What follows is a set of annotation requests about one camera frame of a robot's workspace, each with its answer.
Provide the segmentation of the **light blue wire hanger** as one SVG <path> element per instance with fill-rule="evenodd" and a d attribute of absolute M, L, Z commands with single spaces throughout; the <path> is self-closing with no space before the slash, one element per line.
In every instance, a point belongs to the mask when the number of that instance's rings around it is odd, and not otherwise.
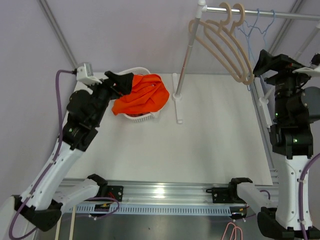
<path fill-rule="evenodd" d="M 253 60 L 254 63 L 256 63 L 256 58 L 254 56 L 252 45 L 251 45 L 251 36 L 254 31 L 254 29 L 257 26 L 258 20 L 260 17 L 260 10 L 257 9 L 257 17 L 252 25 L 250 25 L 246 20 L 242 23 L 241 27 L 238 27 L 238 29 L 243 33 L 245 36 L 246 42 L 247 42 L 247 51 L 248 51 L 248 59 L 251 62 Z"/>

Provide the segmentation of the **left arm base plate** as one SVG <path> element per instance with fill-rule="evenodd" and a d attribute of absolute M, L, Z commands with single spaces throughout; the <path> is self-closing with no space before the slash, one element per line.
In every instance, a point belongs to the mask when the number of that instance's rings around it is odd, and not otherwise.
<path fill-rule="evenodd" d="M 106 196 L 116 199 L 118 202 L 123 200 L 124 187 L 121 185 L 109 185 L 107 187 Z"/>

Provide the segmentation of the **pink t shirt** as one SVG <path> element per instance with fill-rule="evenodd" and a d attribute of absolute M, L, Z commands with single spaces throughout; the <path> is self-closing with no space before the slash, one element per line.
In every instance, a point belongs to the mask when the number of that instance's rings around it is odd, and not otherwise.
<path fill-rule="evenodd" d="M 148 115 L 149 113 L 138 113 L 138 114 L 127 114 L 127 116 L 131 117 L 131 118 L 139 118 L 139 117 L 142 117 L 142 116 L 145 116 L 145 115 Z"/>

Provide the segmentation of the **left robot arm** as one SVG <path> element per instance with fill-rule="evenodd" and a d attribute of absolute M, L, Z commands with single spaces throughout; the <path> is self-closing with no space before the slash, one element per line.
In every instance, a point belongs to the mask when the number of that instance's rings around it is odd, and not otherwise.
<path fill-rule="evenodd" d="M 129 95 L 134 74 L 106 71 L 105 79 L 88 78 L 80 82 L 86 89 L 70 95 L 67 121 L 59 119 L 59 135 L 51 157 L 33 183 L 20 195 L 14 196 L 13 221 L 23 216 L 37 229 L 47 232 L 72 206 L 89 200 L 108 200 L 108 182 L 97 174 L 65 193 L 57 189 L 71 167 L 81 158 L 98 133 L 98 128 L 111 100 Z"/>

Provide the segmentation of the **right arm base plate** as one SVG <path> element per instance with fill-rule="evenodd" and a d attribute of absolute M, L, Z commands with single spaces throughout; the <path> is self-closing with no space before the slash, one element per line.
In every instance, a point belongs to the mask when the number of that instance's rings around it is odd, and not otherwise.
<path fill-rule="evenodd" d="M 234 187 L 212 187 L 205 190 L 211 194 L 214 204 L 244 204 Z"/>

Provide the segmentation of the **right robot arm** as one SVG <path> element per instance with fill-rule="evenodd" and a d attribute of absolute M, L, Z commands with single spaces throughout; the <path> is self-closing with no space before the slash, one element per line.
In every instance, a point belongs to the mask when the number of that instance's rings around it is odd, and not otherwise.
<path fill-rule="evenodd" d="M 320 119 L 320 89 L 306 83 L 320 74 L 320 64 L 307 67 L 285 54 L 261 50 L 253 74 L 274 71 L 265 82 L 274 86 L 274 123 L 269 139 L 279 155 L 278 201 L 263 196 L 249 178 L 233 178 L 227 196 L 248 204 L 261 234 L 274 240 L 317 240 L 320 231 L 309 212 L 308 172 L 319 158 L 314 154 L 311 124 Z"/>

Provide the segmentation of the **orange t shirt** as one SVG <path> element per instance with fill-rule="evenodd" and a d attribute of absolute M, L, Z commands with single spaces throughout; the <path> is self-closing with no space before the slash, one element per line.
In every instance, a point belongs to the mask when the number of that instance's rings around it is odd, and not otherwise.
<path fill-rule="evenodd" d="M 159 75 L 135 74 L 131 93 L 115 100 L 111 110 L 114 115 L 155 113 L 165 106 L 169 97 L 170 93 Z"/>

